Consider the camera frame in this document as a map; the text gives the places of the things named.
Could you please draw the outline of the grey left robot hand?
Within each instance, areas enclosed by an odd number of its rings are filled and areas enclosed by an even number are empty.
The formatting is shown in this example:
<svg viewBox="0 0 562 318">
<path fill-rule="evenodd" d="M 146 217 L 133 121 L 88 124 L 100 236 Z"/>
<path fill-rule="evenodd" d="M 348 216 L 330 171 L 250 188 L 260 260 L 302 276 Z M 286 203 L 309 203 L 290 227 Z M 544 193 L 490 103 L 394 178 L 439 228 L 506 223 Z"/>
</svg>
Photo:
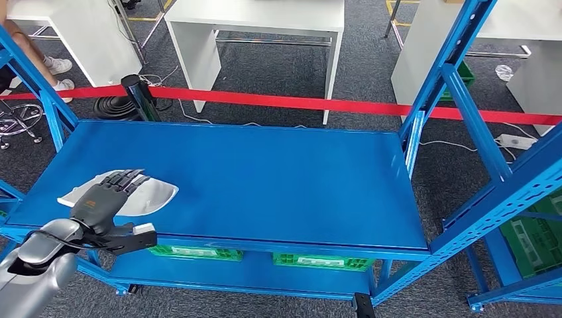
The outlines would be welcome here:
<svg viewBox="0 0 562 318">
<path fill-rule="evenodd" d="M 92 185 L 70 210 L 70 219 L 79 222 L 96 235 L 106 235 L 115 227 L 114 216 L 129 196 L 150 179 L 142 169 L 117 170 Z"/>
</svg>

